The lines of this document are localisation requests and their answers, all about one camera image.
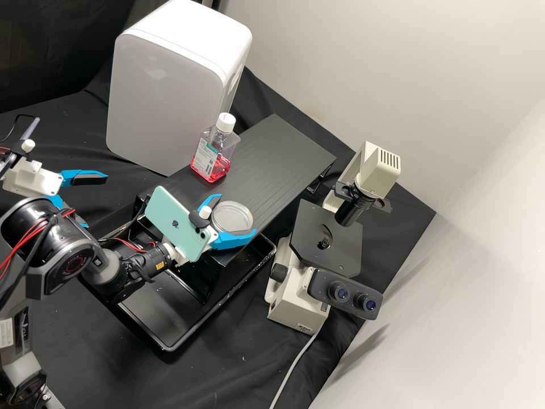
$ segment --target black tray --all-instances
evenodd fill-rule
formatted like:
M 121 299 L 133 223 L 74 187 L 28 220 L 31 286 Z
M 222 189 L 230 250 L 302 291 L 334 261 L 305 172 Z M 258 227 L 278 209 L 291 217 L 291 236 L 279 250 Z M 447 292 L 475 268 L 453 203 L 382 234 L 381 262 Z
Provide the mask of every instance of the black tray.
M 115 249 L 121 253 L 127 251 L 123 247 Z M 227 267 L 217 266 L 217 278 L 210 281 L 213 288 L 204 302 L 191 291 L 194 284 L 188 285 L 177 272 L 166 271 L 155 277 L 154 283 L 147 283 L 119 303 L 118 307 L 161 349 L 172 352 L 256 274 L 275 252 L 276 246 L 265 236 L 258 235 Z M 207 268 L 203 270 L 195 269 L 195 274 L 209 274 L 214 270 L 212 263 L 214 261 L 207 262 Z

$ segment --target gray cable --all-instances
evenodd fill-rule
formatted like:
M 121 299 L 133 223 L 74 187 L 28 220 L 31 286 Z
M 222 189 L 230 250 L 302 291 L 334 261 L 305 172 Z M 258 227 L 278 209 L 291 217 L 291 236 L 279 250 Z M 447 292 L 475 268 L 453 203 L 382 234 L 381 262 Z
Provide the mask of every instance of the gray cable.
M 314 342 L 316 337 L 318 336 L 318 333 L 322 329 L 322 325 L 318 328 L 316 333 L 308 340 L 307 344 L 303 347 L 303 349 L 299 352 L 299 354 L 295 357 L 294 361 L 291 363 L 290 368 L 288 369 L 288 373 L 284 377 L 284 380 L 280 384 L 280 388 L 278 388 L 278 391 L 276 392 L 276 395 L 274 396 L 274 399 L 272 400 L 271 406 L 269 406 L 269 409 L 274 409 L 274 406 L 276 405 L 276 401 L 278 401 L 278 398 L 280 398 L 280 395 L 282 394 L 282 391 L 284 390 L 284 387 L 286 386 L 286 383 L 288 382 L 288 379 L 293 372 L 295 365 L 299 362 L 303 354 L 307 351 L 307 349 L 311 346 L 311 344 Z

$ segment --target inverted microscope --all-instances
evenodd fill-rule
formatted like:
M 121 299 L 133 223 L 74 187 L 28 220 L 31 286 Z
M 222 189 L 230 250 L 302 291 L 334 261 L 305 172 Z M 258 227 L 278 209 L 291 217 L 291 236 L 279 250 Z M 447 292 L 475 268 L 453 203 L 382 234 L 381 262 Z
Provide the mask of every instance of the inverted microscope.
M 401 173 L 398 155 L 365 142 L 323 205 L 301 200 L 292 233 L 280 239 L 265 291 L 267 317 L 312 335 L 331 307 L 376 319 L 382 294 L 351 278 L 362 267 L 361 214 L 391 212 L 387 193 Z

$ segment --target white knob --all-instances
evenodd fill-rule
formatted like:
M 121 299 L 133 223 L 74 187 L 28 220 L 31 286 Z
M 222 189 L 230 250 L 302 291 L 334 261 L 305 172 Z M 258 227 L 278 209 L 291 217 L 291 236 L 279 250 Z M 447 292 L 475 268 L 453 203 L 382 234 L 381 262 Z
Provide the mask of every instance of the white knob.
M 26 153 L 30 153 L 35 146 L 36 143 L 32 139 L 25 139 L 25 141 L 21 144 L 21 149 Z
M 201 219 L 208 219 L 212 214 L 212 209 L 210 206 L 203 206 L 199 211 L 199 216 Z

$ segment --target black wire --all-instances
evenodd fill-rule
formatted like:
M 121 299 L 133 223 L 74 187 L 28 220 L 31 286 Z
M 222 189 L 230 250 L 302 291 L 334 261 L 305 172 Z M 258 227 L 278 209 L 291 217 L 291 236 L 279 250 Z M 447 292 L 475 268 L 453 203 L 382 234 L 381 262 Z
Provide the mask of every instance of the black wire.
M 32 246 L 32 249 L 30 250 L 30 253 L 28 254 L 26 260 L 24 261 L 23 267 L 19 271 L 17 278 L 15 279 L 15 282 L 7 289 L 7 291 L 2 295 L 2 298 L 0 298 L 0 310 L 4 308 L 6 305 L 6 302 L 10 299 L 11 294 L 13 294 L 13 291 L 17 288 L 17 285 L 19 284 L 19 281 L 21 280 L 21 277 L 23 277 L 30 267 L 30 263 L 34 256 L 36 255 L 36 252 L 40 248 L 42 242 L 45 240 L 45 237 L 51 230 L 53 226 L 55 226 L 58 223 L 58 217 L 55 213 L 52 215 L 49 219 L 47 219 L 47 225 L 45 226 L 45 229 L 42 230 L 36 241 L 34 242 L 34 245 Z M 4 277 L 4 282 L 7 281 L 7 272 L 6 276 Z
M 13 125 L 11 126 L 10 131 L 7 133 L 7 135 L 4 137 L 4 139 L 0 140 L 0 143 L 7 141 L 7 139 L 11 136 L 11 133 L 12 133 L 13 130 L 15 129 L 15 125 L 17 125 L 17 120 L 18 120 L 21 116 L 25 116 L 26 118 L 32 118 L 32 119 L 36 119 L 36 118 L 37 118 L 37 117 L 34 116 L 34 115 L 27 115 L 27 114 L 19 114 L 19 115 L 17 115 L 17 116 L 15 117 L 14 121 L 13 121 Z
M 123 228 L 119 229 L 116 233 L 114 233 L 112 236 L 105 236 L 103 238 L 101 238 L 100 240 L 98 240 L 99 243 L 103 243 L 105 241 L 108 241 L 108 240 L 112 240 L 112 239 L 115 239 L 117 237 L 119 237 L 122 233 L 124 233 L 125 231 L 131 231 L 131 227 L 133 224 L 136 223 L 136 221 L 138 220 L 138 218 L 142 215 L 142 213 L 144 212 L 144 209 L 146 208 L 148 202 L 149 202 L 149 199 L 150 197 L 147 196 L 146 199 L 143 201 L 142 203 L 142 206 L 140 206 L 140 209 L 138 210 L 138 212 L 136 213 L 136 215 L 131 219 L 131 221 L 129 223 L 127 223 L 126 225 L 123 226 Z

